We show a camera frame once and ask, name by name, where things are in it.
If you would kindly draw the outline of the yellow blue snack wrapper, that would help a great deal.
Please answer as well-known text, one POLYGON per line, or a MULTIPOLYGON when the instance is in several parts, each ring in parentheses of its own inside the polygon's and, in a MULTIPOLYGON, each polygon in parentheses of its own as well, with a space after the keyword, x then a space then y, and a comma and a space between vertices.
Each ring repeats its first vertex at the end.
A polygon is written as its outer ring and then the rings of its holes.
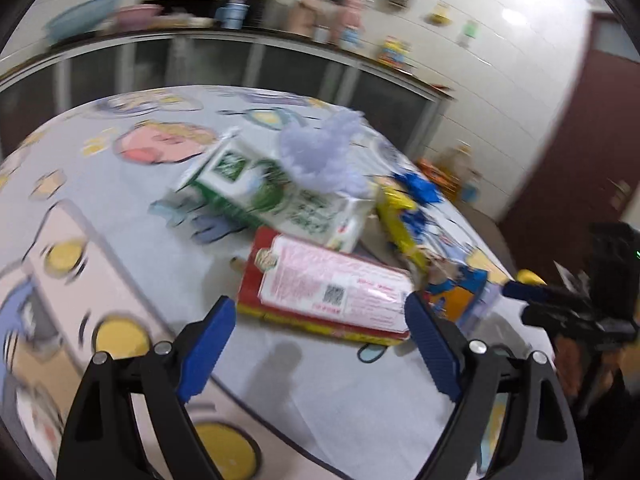
POLYGON ((377 177, 375 183, 376 214, 388 241, 418 271, 419 289, 436 313, 469 335, 508 276, 450 214, 430 180, 404 172, 377 177))

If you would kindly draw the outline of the lavender plastic bag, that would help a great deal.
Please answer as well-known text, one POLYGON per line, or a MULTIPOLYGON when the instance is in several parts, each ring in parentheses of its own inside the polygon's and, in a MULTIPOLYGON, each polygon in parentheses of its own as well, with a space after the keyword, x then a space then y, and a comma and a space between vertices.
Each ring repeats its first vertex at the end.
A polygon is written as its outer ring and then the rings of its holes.
POLYGON ((304 190, 367 198, 370 183, 348 158, 352 138, 362 126, 362 114, 348 108, 340 108, 317 128, 286 126, 278 136, 280 166, 304 190))

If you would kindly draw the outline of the red pink snack package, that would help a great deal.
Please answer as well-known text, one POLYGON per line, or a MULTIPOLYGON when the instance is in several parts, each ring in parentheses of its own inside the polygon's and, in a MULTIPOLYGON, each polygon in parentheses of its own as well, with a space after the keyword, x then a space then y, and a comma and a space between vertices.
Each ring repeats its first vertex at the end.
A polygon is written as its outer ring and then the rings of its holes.
POLYGON ((365 344, 409 338, 409 274, 262 226, 247 259, 236 310, 266 322, 365 344))

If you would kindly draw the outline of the green white milk carton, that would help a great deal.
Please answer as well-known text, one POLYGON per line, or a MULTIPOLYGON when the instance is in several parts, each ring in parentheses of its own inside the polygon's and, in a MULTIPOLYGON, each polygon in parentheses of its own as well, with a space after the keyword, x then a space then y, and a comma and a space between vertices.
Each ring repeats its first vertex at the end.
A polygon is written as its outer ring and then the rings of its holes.
POLYGON ((248 226, 270 226, 339 252, 354 250, 373 208, 370 198, 301 188, 275 159, 250 146, 236 127, 179 178, 175 190, 186 188, 248 226))

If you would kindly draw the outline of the kitchen counter cabinet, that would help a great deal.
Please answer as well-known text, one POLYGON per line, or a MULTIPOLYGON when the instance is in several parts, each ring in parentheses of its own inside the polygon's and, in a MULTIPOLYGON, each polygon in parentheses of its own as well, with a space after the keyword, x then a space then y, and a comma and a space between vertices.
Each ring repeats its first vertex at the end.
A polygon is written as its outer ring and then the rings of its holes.
POLYGON ((411 158, 431 142, 453 98, 355 52, 269 30, 160 30, 80 35, 1 72, 1 151, 72 107, 160 87, 250 87, 363 112, 411 158))

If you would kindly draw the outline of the dark red door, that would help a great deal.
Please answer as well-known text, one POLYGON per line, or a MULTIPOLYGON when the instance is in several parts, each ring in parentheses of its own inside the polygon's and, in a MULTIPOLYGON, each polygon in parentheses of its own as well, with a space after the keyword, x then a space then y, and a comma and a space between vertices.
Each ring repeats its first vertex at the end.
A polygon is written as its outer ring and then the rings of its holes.
POLYGON ((551 139, 499 223, 520 269, 548 283, 582 268, 590 224, 618 221, 639 188, 639 53, 593 14, 587 50, 551 139))

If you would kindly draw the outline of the cartoon printed tablecloth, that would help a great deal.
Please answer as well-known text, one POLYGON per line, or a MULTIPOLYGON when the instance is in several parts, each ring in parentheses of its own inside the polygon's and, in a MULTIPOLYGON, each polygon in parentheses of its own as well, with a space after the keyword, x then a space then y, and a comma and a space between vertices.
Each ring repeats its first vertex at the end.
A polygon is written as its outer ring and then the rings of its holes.
MULTIPOLYGON (((332 104, 191 86, 110 96, 30 134, 1 166, 6 479, 52 479, 96 352, 141 356, 241 285, 255 228, 176 182, 224 133, 278 158, 332 104)), ((410 344, 374 351, 241 314, 186 412, 227 479, 412 479, 451 403, 410 344)))

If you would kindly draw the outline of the yellow detergent bottles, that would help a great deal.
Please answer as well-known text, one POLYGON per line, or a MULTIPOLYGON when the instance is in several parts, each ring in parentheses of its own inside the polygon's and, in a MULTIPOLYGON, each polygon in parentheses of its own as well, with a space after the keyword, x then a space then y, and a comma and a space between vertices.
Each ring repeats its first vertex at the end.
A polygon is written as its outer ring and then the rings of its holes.
POLYGON ((393 36, 387 36, 378 49, 376 59, 379 63, 391 67, 394 70, 400 70, 404 73, 410 73, 412 66, 408 63, 409 45, 405 41, 401 41, 393 36))

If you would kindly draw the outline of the pink thermos right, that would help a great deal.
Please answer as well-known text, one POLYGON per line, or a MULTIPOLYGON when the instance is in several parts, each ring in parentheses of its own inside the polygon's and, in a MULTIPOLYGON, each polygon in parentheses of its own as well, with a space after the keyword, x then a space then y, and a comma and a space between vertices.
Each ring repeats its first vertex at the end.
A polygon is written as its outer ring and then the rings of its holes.
POLYGON ((343 50, 360 47, 363 0, 343 0, 334 13, 330 43, 343 50))

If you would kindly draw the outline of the pink thermos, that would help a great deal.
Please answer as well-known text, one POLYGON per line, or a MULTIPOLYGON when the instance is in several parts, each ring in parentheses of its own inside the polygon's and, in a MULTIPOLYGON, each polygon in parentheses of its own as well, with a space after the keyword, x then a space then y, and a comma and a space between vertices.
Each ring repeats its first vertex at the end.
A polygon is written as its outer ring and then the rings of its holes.
POLYGON ((326 9, 321 0, 296 0, 288 12, 286 30, 293 35, 309 39, 326 21, 326 9))
POLYGON ((343 0, 334 13, 330 43, 343 50, 360 47, 363 0, 343 0))

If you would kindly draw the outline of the pink thermos left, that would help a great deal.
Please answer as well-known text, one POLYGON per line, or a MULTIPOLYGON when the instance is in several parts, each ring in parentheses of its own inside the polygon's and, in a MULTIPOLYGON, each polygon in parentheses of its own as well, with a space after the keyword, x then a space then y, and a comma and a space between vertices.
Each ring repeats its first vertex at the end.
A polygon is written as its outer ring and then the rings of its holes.
POLYGON ((321 0, 296 0, 288 12, 286 30, 293 35, 309 39, 326 21, 326 9, 321 0))

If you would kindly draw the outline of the blue lidded mug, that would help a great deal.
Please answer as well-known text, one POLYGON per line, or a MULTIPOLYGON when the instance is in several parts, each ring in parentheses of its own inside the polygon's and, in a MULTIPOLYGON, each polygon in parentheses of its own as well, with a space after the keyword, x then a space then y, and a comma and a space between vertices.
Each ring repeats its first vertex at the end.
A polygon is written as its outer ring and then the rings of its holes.
POLYGON ((243 0, 229 0, 215 14, 221 28, 239 30, 242 28, 248 5, 243 0))

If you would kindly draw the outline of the pink plastic basin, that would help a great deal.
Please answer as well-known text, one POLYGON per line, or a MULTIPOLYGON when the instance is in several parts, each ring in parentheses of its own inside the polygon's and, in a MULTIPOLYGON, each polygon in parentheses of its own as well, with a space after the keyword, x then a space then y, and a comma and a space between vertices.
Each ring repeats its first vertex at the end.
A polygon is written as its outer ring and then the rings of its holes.
POLYGON ((115 13, 115 27, 118 30, 141 30, 151 26, 163 8, 158 4, 141 3, 123 6, 115 13))

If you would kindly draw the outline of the green wall brush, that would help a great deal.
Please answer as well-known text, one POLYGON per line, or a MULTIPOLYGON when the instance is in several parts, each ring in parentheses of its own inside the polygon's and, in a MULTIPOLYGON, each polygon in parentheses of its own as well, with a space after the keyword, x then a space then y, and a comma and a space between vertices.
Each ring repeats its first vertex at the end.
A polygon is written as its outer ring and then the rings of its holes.
POLYGON ((463 49, 467 49, 475 40, 478 32, 478 23, 474 20, 467 20, 461 29, 457 39, 457 45, 463 49))

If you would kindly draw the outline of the yellow wall hook holder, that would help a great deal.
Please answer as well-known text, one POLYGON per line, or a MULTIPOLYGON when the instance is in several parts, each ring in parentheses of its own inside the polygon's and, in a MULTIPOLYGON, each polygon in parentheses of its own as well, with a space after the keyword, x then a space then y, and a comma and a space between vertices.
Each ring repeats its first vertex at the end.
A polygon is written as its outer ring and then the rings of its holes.
POLYGON ((451 18, 449 17, 450 6, 447 3, 439 2, 434 6, 434 9, 430 14, 427 14, 425 21, 428 24, 445 27, 451 23, 451 18))

